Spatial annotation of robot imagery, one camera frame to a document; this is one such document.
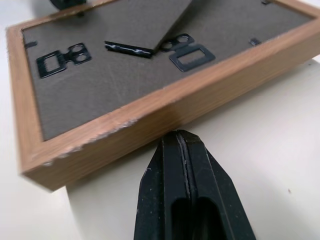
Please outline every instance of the wooden frame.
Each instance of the wooden frame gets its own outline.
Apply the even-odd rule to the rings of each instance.
[[[274,0],[314,19],[43,141],[22,30],[111,1],[98,0],[7,29],[21,172],[50,190],[84,177],[320,54],[320,10],[296,0]]]

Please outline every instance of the white table surface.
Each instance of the white table surface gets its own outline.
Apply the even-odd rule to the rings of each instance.
[[[0,11],[0,239],[132,240],[156,143],[68,191],[49,193],[18,176],[5,27],[56,10],[48,0],[0,0]],[[182,127],[230,175],[258,240],[320,239],[319,103],[320,64],[310,60]]]

